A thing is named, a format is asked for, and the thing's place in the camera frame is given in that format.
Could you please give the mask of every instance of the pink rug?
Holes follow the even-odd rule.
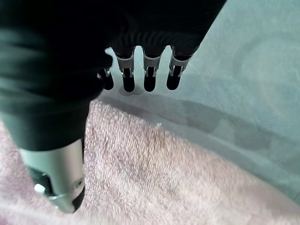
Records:
[[[299,225],[300,208],[213,152],[99,101],[90,106],[86,197],[63,214],[33,191],[0,124],[0,225]]]

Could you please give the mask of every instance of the robotic hand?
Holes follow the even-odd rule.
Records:
[[[113,88],[106,48],[114,50],[124,89],[131,92],[135,46],[142,46],[144,88],[153,91],[170,45],[167,87],[175,90],[224,3],[0,0],[0,115],[34,190],[65,213],[80,207],[89,103]]]

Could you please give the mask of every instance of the blue gray floor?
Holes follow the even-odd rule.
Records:
[[[166,87],[167,48],[155,90],[144,91],[138,47],[135,91],[123,91],[115,59],[115,87],[100,99],[217,152],[300,204],[299,15],[299,0],[228,0],[177,90]]]

